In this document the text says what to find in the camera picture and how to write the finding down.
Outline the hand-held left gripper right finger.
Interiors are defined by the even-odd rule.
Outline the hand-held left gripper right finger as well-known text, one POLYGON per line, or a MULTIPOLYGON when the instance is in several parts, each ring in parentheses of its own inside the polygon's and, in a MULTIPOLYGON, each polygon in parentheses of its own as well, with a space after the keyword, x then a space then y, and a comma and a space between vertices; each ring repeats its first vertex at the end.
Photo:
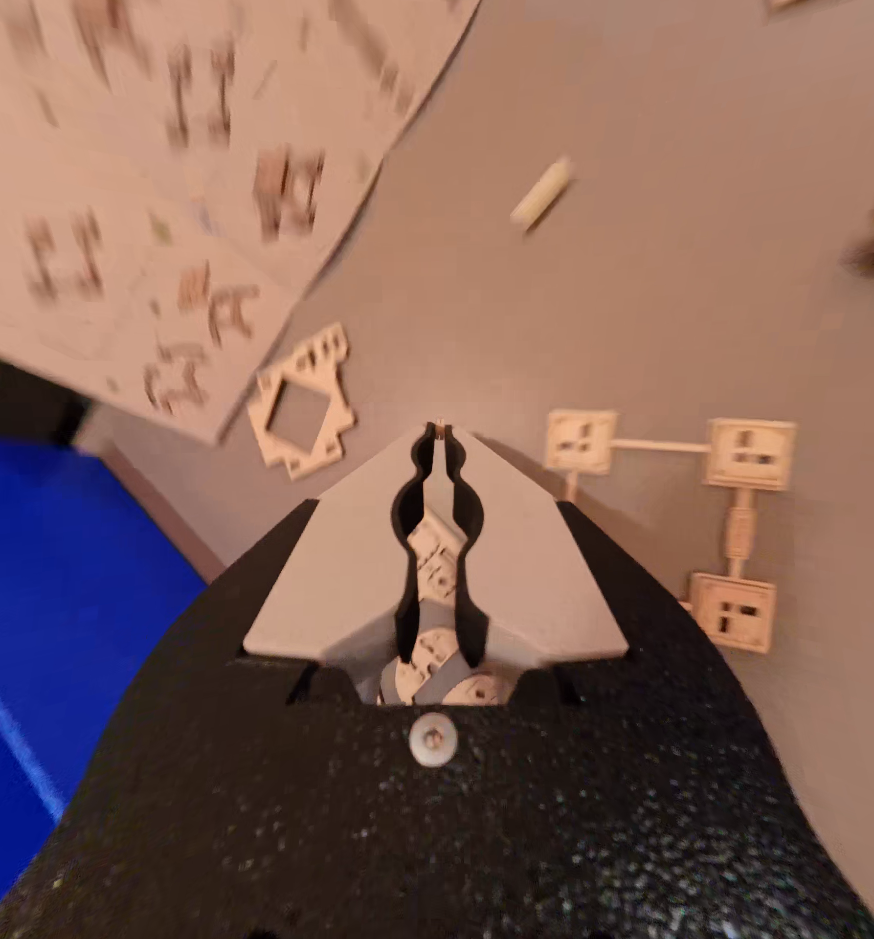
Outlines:
POLYGON ((457 559, 459 651, 519 670, 624 656, 628 643, 560 502, 465 430, 444 429, 457 559))

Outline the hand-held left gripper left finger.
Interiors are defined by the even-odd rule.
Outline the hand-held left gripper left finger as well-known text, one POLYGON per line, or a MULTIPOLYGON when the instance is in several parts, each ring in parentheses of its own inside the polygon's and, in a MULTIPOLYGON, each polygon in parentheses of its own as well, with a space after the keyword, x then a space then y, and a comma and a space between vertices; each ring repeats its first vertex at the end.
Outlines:
POLYGON ((395 616, 407 583, 407 543, 393 504, 417 472, 417 425, 319 498, 243 639, 252 656, 379 667, 398 654, 395 616))

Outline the grey desk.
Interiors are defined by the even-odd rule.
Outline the grey desk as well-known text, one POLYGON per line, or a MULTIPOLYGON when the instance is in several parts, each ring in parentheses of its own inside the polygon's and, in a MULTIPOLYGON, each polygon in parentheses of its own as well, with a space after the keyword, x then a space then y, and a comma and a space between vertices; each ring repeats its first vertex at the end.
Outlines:
POLYGON ((276 352, 345 327, 346 459, 292 484, 245 415, 211 448, 104 406, 76 444, 212 578, 425 420, 554 493, 554 408, 643 440, 796 422, 748 567, 779 590, 773 646, 721 656, 874 911, 874 279, 843 263, 873 203, 874 2, 483 2, 276 352))

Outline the plywood sheet with arch cutouts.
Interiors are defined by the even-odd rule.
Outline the plywood sheet with arch cutouts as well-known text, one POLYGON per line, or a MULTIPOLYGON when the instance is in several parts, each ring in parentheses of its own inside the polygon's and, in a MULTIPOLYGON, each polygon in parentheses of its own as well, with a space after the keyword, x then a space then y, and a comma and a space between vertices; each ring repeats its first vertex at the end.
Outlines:
POLYGON ((418 635, 410 661, 396 657, 383 669, 380 706, 493 707, 507 702, 512 684, 491 666, 466 663, 455 634, 457 559, 461 539, 429 508, 408 536, 417 563, 418 635))

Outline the blue plastic bin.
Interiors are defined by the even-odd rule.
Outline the blue plastic bin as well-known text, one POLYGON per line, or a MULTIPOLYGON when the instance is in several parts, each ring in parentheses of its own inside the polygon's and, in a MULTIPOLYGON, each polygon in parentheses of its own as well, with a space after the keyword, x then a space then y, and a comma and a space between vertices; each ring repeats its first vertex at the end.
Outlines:
POLYGON ((205 582, 100 460, 0 440, 0 900, 205 582))

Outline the small white cylinder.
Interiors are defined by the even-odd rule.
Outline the small white cylinder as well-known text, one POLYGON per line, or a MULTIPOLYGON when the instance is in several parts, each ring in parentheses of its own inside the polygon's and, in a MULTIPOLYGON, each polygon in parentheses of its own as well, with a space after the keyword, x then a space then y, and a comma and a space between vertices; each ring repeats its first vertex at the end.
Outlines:
POLYGON ((534 228, 563 196, 573 176, 570 158, 562 157, 551 163, 512 210, 510 220, 513 225, 523 232, 534 228))

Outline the folded assembly booklet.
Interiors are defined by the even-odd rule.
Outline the folded assembly booklet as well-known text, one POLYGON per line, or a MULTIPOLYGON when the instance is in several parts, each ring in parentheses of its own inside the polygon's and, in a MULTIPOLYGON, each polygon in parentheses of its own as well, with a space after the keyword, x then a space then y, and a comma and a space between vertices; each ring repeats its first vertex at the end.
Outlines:
POLYGON ((0 1, 0 359, 217 441, 478 6, 0 1))

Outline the diamond wooden frame piece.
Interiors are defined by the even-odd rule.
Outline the diamond wooden frame piece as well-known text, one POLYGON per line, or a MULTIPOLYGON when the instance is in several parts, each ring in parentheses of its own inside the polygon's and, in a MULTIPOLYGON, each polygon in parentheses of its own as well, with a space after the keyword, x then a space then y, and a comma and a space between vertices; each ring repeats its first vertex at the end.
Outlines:
POLYGON ((256 376, 256 394, 248 416, 266 466, 283 465, 292 481, 339 462, 341 436, 357 423, 340 382, 340 365, 349 358, 349 340, 339 322, 304 339, 286 358, 256 376), (327 398, 326 412, 315 441, 305 449, 274 433, 269 425, 287 387, 299 387, 327 398))

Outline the four-square wooden frame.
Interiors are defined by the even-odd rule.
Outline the four-square wooden frame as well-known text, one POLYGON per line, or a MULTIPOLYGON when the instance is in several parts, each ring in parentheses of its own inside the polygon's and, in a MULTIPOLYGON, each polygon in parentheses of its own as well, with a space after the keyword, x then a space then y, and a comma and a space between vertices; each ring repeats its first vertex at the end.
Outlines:
POLYGON ((747 577, 758 528, 758 494, 784 492, 791 479, 797 425, 712 419, 704 442, 617 437, 614 410, 555 409, 547 422, 545 467, 565 474, 564 495, 576 503, 583 475, 607 475, 617 452, 663 452, 702 458, 702 482, 733 496, 721 536, 724 571, 694 572, 681 606, 719 648, 757 654, 772 645, 778 590, 747 577))

